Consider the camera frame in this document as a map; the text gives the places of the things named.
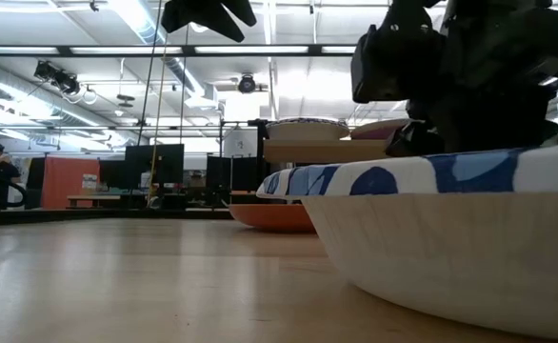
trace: shelf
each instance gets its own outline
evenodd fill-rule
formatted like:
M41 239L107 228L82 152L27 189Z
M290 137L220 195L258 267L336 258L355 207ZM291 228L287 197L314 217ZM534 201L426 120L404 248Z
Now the shelf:
M266 140L267 162L348 163L387 158L383 140Z

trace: red partition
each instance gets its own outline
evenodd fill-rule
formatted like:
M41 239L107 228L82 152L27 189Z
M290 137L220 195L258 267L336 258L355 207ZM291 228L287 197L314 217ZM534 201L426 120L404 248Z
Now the red partition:
M45 210L64 209L70 205L69 195L82 193L82 176L99 177L99 161L96 159L73 159L47 157L42 186L42 207ZM91 206L82 201L78 206Z

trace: person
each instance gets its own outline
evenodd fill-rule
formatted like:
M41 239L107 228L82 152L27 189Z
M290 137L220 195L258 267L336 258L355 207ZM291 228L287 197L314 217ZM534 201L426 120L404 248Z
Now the person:
M4 146L0 144L0 177L12 183L21 182L21 173L11 163L2 160L4 154ZM8 196L8 186L6 186L6 194Z

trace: security camera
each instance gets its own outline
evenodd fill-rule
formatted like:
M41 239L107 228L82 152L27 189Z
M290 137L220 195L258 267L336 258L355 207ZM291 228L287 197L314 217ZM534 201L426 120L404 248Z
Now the security camera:
M250 73L243 74L239 82L239 91L243 94L250 94L255 92L256 83L253 81L253 75Z

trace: computer monitor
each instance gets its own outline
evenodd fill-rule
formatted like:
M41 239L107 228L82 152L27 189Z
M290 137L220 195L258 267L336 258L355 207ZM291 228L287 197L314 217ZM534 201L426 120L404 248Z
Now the computer monitor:
M153 146L127 147L125 152L126 188L137 188L142 172L151 170ZM156 146L153 182L181 184L184 181L184 145Z

